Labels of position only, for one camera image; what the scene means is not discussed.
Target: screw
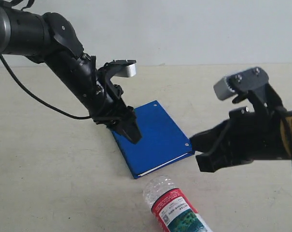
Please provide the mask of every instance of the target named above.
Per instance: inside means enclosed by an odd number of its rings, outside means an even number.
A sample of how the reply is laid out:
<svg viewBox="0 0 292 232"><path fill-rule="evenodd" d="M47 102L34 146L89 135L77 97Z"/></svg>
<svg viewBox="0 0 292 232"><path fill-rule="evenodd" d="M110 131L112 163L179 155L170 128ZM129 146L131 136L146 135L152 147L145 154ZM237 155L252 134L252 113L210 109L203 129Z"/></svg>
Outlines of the screw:
<svg viewBox="0 0 292 232"><path fill-rule="evenodd" d="M242 76L240 74L237 74L235 79L237 80L238 83L240 83L242 80Z"/></svg>
<svg viewBox="0 0 292 232"><path fill-rule="evenodd" d="M254 69L254 73L255 73L255 75L258 76L258 74L260 74L260 69L259 68Z"/></svg>

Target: table surface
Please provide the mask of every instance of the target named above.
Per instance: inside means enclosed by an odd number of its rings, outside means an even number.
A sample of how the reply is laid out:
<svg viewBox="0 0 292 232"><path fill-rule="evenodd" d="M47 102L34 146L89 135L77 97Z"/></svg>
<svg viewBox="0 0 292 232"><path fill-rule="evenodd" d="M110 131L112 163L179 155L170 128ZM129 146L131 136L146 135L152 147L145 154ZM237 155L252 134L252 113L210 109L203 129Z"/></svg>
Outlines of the table surface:
<svg viewBox="0 0 292 232"><path fill-rule="evenodd" d="M247 105L219 101L213 84L252 65L138 67L113 78L134 107L158 100L189 137ZM261 65L292 110L292 64ZM14 68L39 97L71 114L86 109L46 67ZM194 156L134 180L111 133L34 101L0 68L0 232L160 231L142 191L169 175L215 232L292 232L290 161L201 173Z"/></svg>

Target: blue notebook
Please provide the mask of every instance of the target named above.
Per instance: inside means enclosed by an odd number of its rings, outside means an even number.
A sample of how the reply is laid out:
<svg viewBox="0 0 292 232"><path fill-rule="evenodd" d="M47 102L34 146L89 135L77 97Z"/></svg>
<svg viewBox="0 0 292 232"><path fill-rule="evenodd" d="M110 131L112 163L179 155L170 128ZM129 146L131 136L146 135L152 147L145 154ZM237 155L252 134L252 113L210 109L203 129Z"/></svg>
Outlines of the blue notebook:
<svg viewBox="0 0 292 232"><path fill-rule="evenodd" d="M142 134L136 145L112 131L135 179L193 154L189 139L158 101L135 112Z"/></svg>

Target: bottle label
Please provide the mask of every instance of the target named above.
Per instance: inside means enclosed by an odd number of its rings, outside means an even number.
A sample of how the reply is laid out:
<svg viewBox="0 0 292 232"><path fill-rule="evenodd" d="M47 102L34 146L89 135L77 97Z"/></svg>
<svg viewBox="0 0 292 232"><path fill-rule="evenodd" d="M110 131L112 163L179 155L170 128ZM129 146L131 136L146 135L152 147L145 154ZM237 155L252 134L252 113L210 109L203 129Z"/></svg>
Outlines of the bottle label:
<svg viewBox="0 0 292 232"><path fill-rule="evenodd" d="M209 232L196 216L198 211L179 188L162 195L151 211L164 232Z"/></svg>

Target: black robotic arm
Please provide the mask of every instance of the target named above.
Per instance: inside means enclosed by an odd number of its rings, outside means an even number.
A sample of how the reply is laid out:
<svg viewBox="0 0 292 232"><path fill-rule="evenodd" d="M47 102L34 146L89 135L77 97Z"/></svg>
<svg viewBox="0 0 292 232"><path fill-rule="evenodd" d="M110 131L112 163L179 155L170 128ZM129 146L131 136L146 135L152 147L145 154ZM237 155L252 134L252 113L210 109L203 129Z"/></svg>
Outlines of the black robotic arm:
<svg viewBox="0 0 292 232"><path fill-rule="evenodd" d="M90 114L72 118L92 118L136 144L141 133L134 109L122 100L122 88L111 82L113 76L134 76L136 61L114 60L97 69L96 57L84 52L68 20L58 13L38 15L23 11L34 0L22 10L12 8L22 1L0 0L0 56L20 55L38 64L45 63Z"/></svg>

